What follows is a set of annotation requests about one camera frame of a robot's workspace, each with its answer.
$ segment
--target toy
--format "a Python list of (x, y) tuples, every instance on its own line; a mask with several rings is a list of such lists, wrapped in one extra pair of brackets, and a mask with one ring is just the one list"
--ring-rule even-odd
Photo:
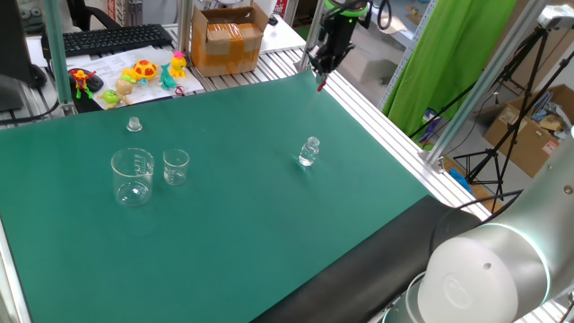
[(183, 68), (187, 66), (186, 58), (184, 57), (182, 52), (174, 52), (173, 57), (171, 58), (171, 71), (170, 75), (175, 76), (176, 78), (186, 77), (186, 72), (183, 71)]
[(127, 74), (123, 74), (116, 81), (116, 92), (122, 95), (131, 94), (134, 89), (135, 79)]
[(178, 85), (176, 87), (176, 95), (177, 96), (186, 96), (186, 94), (183, 92), (183, 86)]
[(87, 75), (86, 75), (86, 73), (83, 72), (83, 70), (72, 71), (72, 75), (74, 76), (74, 79), (75, 79), (75, 90), (76, 90), (75, 98), (76, 99), (80, 99), (82, 97), (82, 93), (80, 92), (80, 90), (84, 90), (86, 93), (88, 93), (88, 99), (91, 100), (93, 93), (88, 88), (88, 85), (86, 84), (86, 80), (89, 78), (92, 78), (95, 74), (96, 74), (96, 71), (93, 71)]
[(146, 85), (157, 74), (158, 66), (145, 59), (135, 63), (132, 68), (125, 68), (122, 71), (122, 75), (128, 75), (142, 85)]
[(126, 105), (132, 104), (125, 95), (119, 94), (113, 90), (104, 91), (103, 94), (98, 95), (98, 99), (103, 99), (108, 103), (104, 109), (114, 109), (120, 101), (123, 101)]
[(170, 63), (161, 66), (161, 76), (160, 76), (160, 83), (161, 88), (165, 91), (169, 89), (175, 89), (178, 84), (173, 81), (173, 77), (171, 77), (171, 72), (168, 72), (168, 67), (170, 67)]

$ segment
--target yellow toy duck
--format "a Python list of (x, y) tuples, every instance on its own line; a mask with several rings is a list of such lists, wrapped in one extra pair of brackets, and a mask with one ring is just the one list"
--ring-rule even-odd
[(186, 58), (182, 52), (174, 52), (171, 58), (170, 75), (176, 78), (186, 77), (186, 72), (183, 68), (187, 66)]

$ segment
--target green table mat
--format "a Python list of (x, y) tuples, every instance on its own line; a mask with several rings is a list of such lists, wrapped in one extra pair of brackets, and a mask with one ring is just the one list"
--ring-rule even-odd
[[(249, 322), (428, 194), (316, 88), (305, 73), (0, 132), (0, 214), (34, 322)], [(114, 199), (127, 147), (155, 158), (146, 205)], [(163, 180), (169, 148), (191, 156), (183, 186)]]

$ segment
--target glass beaker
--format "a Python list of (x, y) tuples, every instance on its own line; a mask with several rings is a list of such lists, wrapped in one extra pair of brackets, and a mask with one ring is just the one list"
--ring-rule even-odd
[(299, 162), (301, 165), (308, 167), (315, 162), (319, 154), (319, 140), (316, 137), (309, 137), (307, 143), (303, 145), (301, 153), (299, 154)]
[(111, 158), (114, 193), (119, 203), (142, 205), (152, 196), (153, 156), (143, 149), (126, 148)]
[(181, 185), (187, 178), (189, 155), (181, 149), (163, 152), (163, 177), (170, 185)]

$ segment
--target small glass bottle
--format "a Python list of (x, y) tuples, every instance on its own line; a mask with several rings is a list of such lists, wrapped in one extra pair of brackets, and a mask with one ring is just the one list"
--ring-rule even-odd
[(319, 154), (319, 140), (316, 137), (307, 139), (307, 143), (303, 145), (301, 153), (299, 154), (299, 162), (301, 165), (308, 167), (315, 162)]

